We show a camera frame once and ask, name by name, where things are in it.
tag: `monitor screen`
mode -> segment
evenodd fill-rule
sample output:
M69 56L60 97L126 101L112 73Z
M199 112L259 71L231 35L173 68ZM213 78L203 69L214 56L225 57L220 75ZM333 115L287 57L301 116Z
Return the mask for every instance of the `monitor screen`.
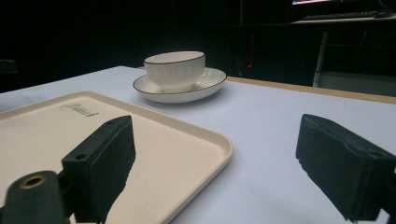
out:
M316 4L316 3L342 3L350 0L292 0L293 5L302 5L302 4Z

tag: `table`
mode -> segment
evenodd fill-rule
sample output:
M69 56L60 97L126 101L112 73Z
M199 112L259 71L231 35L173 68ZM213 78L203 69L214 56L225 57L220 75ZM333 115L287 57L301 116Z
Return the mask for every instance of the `table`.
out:
M134 90L133 81L143 75L142 69L118 66L1 93L0 112L71 92L95 91L224 133L233 141L231 162L172 223L350 223L295 159L302 114L332 119L396 154L392 97L228 77L220 91L205 99L160 104ZM387 218L381 211L376 223Z

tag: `tray rim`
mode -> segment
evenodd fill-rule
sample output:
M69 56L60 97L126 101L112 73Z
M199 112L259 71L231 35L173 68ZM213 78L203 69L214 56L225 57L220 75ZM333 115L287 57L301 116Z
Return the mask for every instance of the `tray rim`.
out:
M128 111L132 114L136 114L137 116L144 117L146 119L151 119L152 121L161 123L170 128L175 128L180 130L178 127L182 127L183 131L190 135L194 135L201 139L206 140L206 142L210 142L216 146L227 146L228 153L223 155L221 162L217 164L217 166L208 173L208 176L204 178L193 191L190 191L189 194L184 195L183 199L180 203L178 203L175 207L170 208L169 212L161 218L161 223L168 223L170 222L196 195L198 195L202 189L230 162L233 154L233 142L231 139L223 133L219 133L200 125L196 125L190 122L187 122L182 119L177 119L175 117L165 115L163 113L157 112L155 110L145 108L140 105L134 105L128 102L124 102L101 93L97 93L95 91L77 91L68 93L62 96L53 97L48 100L44 100L41 102L33 103L30 105L21 106L18 108L14 108L8 111L0 112L0 122L3 119L8 119L11 117L16 117L23 115L32 110L36 110L38 108L43 108L43 106L52 105L56 103L60 103L62 101L70 100L77 97L88 97L92 98L93 100L99 101L106 105L115 106L116 108Z

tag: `keyboard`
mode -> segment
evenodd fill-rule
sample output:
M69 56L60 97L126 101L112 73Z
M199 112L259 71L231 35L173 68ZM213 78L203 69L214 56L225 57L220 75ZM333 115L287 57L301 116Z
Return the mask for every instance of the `keyboard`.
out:
M373 18L374 14L375 14L375 11L314 15L314 16L303 17L302 21L323 21L323 20L339 20L339 19Z

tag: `screw hole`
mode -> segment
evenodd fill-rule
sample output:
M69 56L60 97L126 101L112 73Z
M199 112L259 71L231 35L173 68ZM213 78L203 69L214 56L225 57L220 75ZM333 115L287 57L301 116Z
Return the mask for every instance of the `screw hole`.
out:
M21 189L32 189L35 188L47 180L47 177L44 175L35 175L30 178L27 178L22 181L20 188Z
M87 155L85 155L85 154L79 154L79 155L76 156L76 160L82 160L82 159L84 159L85 157L87 157Z

